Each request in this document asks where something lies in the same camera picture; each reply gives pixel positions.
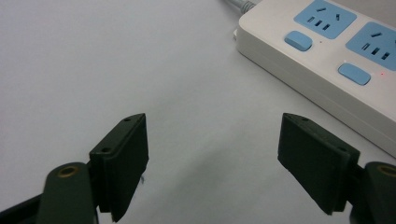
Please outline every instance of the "white surface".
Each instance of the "white surface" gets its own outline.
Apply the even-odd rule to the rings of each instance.
[[[294,21],[311,3],[261,2],[239,21],[238,50],[396,158],[396,72],[346,47],[367,22],[374,20],[351,11],[357,19],[335,39],[328,39]],[[282,26],[274,27],[277,22]],[[312,38],[312,47],[299,51],[286,43],[285,36],[291,31]],[[370,74],[370,81],[360,86],[341,76],[338,68],[344,63]]]
[[[148,117],[146,182],[120,223],[348,223],[276,159],[283,112],[395,160],[242,56],[222,0],[2,1],[0,210],[117,122]],[[110,223],[109,215],[101,223]]]

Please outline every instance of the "white table surface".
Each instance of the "white table surface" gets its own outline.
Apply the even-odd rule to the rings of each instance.
[[[360,165],[396,160],[242,56],[239,17],[224,0],[1,1],[0,211],[144,112],[146,181],[120,223],[348,223],[350,205],[328,217],[277,161],[282,113],[338,135]]]

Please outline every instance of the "screw hole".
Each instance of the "screw hole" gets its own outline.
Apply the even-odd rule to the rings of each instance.
[[[66,178],[72,175],[75,175],[78,172],[77,166],[66,166],[62,170],[59,171],[58,176],[60,178]]]
[[[111,151],[111,147],[104,147],[100,150],[101,152],[108,153]]]

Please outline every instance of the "socket hole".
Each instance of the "socket hole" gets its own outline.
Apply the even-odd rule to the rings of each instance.
[[[319,26],[322,23],[322,21],[318,21],[317,24],[315,24],[315,26]]]
[[[330,27],[330,24],[327,24],[323,27],[323,30],[327,30]]]
[[[363,46],[363,50],[367,50],[368,48],[369,48],[369,46],[370,46],[370,44],[369,43],[367,43],[367,44],[365,44],[364,46]]]
[[[372,35],[372,37],[376,37],[376,36],[380,36],[380,35],[382,35],[382,34],[381,33],[375,33],[375,34]]]
[[[389,56],[389,53],[388,52],[386,52],[385,54],[384,54],[384,56],[382,56],[382,60],[386,60],[387,58],[388,58],[388,56]]]
[[[309,18],[308,22],[311,22],[311,21],[313,21],[314,19],[315,19],[315,17],[311,17],[311,18]]]
[[[375,48],[375,49],[373,50],[372,54],[373,54],[373,55],[376,55],[376,54],[378,53],[378,51],[379,51],[379,48]]]

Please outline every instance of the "electrical socket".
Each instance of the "electrical socket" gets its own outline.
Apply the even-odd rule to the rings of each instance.
[[[370,21],[346,43],[346,47],[396,71],[396,31],[388,27]]]
[[[326,3],[318,0],[313,2],[313,0],[261,1],[239,20],[235,33],[236,48],[251,61],[396,158],[396,104],[394,104],[396,71],[346,47],[347,42],[371,21],[390,28],[392,35],[396,28],[331,0],[327,0]],[[303,11],[307,17],[312,17],[313,14],[308,12],[315,14],[315,10],[309,11],[308,6],[318,6],[317,4],[342,8],[350,11],[357,18],[339,36],[329,39],[295,20],[296,15]],[[339,11],[342,18],[348,15],[342,13],[342,10]],[[310,40],[310,48],[301,51],[287,42],[286,37],[293,31],[300,33],[300,39],[293,39],[297,47],[298,44],[305,43],[305,40]],[[394,51],[389,51],[387,60],[396,55],[396,52],[393,54]],[[381,59],[385,53],[381,55],[379,52],[377,54]],[[341,67],[354,69],[350,69],[349,75],[345,75],[343,73],[346,71],[340,72]],[[347,78],[362,75],[369,77],[369,82],[364,85]]]
[[[320,35],[335,39],[356,18],[356,14],[350,11],[322,0],[316,0],[294,20]]]

